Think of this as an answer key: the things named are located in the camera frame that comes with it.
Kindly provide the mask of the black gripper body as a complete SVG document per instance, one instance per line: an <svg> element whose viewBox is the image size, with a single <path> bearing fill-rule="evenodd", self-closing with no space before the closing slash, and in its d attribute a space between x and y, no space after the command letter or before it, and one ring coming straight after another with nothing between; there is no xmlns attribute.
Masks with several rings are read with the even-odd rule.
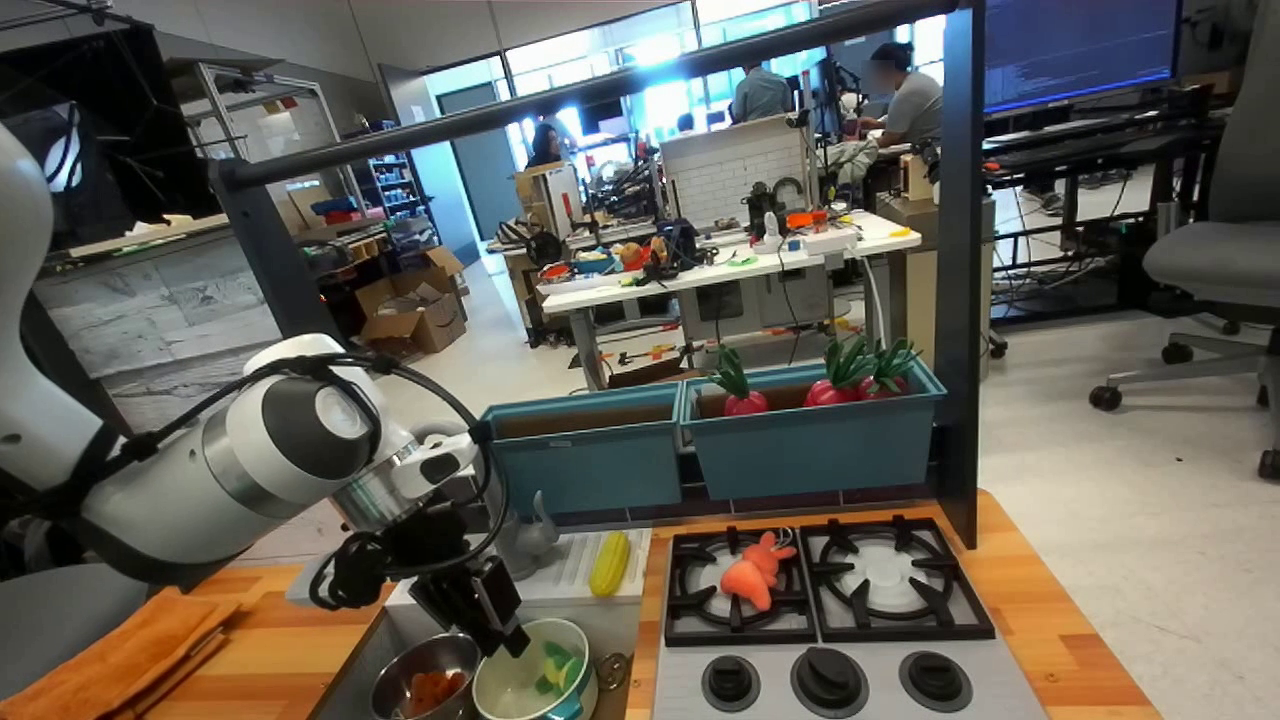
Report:
<svg viewBox="0 0 1280 720"><path fill-rule="evenodd" d="M440 626L472 636L485 621L503 627L520 594L498 557L474 557L458 514L414 514L385 533L389 578Z"/></svg>

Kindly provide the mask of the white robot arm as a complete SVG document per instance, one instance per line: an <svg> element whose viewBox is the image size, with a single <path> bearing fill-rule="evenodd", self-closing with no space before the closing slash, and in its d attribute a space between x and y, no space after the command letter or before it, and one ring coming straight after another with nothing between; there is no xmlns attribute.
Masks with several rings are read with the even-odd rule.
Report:
<svg viewBox="0 0 1280 720"><path fill-rule="evenodd" d="M478 653L527 649L514 581L463 522L490 488L478 419L446 448L414 435L385 410L389 359L298 332L174 419L122 435L25 350L51 223L38 162L0 128L0 471L33 514L122 578L192 588L331 501L352 537L313 571L320 610L361 610L399 581ZM432 480L425 469L440 458L454 471Z"/></svg>

